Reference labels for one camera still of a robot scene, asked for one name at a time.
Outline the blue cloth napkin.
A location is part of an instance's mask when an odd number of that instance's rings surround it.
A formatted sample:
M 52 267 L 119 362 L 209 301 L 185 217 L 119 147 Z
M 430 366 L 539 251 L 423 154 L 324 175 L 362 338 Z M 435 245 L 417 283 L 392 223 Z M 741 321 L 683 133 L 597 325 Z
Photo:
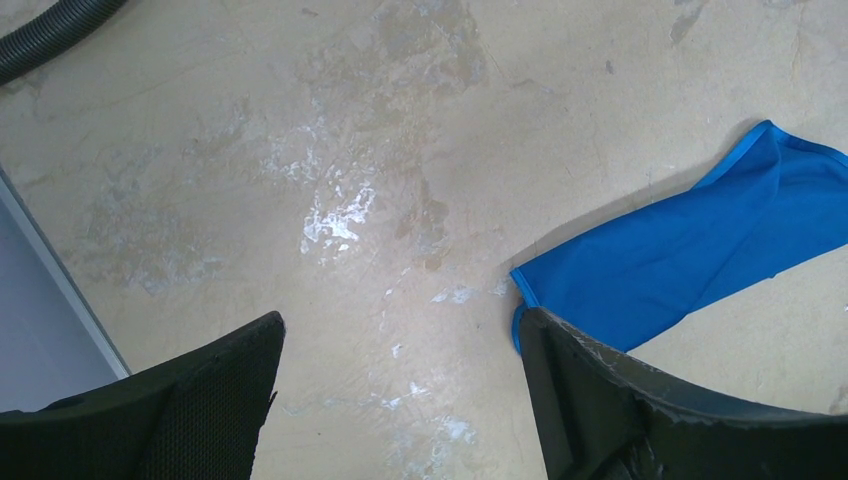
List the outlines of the blue cloth napkin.
M 541 307 L 627 352 L 690 313 L 847 242 L 847 157 L 753 127 L 690 189 L 511 272 Z

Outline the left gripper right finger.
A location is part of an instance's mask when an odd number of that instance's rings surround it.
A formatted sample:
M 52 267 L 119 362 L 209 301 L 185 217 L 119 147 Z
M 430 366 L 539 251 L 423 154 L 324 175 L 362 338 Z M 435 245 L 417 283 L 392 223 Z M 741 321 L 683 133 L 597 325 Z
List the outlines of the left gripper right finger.
M 551 479 L 843 479 L 847 419 L 725 395 L 613 349 L 543 308 L 518 322 Z

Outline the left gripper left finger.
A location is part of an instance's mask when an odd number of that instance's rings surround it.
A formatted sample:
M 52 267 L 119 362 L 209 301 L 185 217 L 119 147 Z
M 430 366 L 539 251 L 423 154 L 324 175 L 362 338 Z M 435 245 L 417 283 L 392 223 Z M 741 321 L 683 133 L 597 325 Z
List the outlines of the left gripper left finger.
M 2 478 L 250 478 L 285 334 L 272 311 L 125 379 L 2 413 Z

